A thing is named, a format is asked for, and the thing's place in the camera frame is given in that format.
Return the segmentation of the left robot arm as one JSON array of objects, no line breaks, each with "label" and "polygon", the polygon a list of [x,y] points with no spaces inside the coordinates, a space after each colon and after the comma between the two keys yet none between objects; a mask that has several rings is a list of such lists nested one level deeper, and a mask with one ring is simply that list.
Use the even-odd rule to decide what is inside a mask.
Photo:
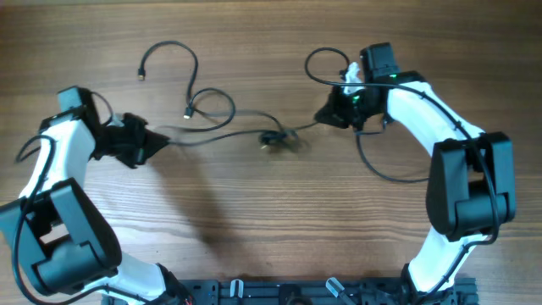
[{"label": "left robot arm", "polygon": [[[91,159],[112,156],[135,169],[169,143],[134,114],[101,122],[94,95],[79,86],[60,91],[59,114],[41,122],[15,159],[38,155],[18,199],[1,207],[16,285],[33,304],[56,294],[71,304],[94,292],[109,304],[191,304],[193,296],[172,272],[122,252],[83,190]],[[35,142],[40,146],[33,151]]]}]

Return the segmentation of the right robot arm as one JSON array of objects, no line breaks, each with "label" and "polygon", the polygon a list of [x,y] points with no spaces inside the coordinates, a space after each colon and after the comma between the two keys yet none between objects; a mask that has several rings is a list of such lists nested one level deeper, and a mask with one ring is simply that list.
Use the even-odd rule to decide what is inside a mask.
[{"label": "right robot arm", "polygon": [[496,242],[503,224],[516,213],[512,141],[502,132],[487,133],[447,106],[417,71],[402,71],[388,42],[347,61],[339,82],[315,114],[320,124],[352,128],[357,139],[379,115],[382,124],[402,124],[431,158],[425,207],[431,224],[418,255],[402,271],[397,292],[387,298],[401,304],[458,302],[455,277],[476,247]]}]

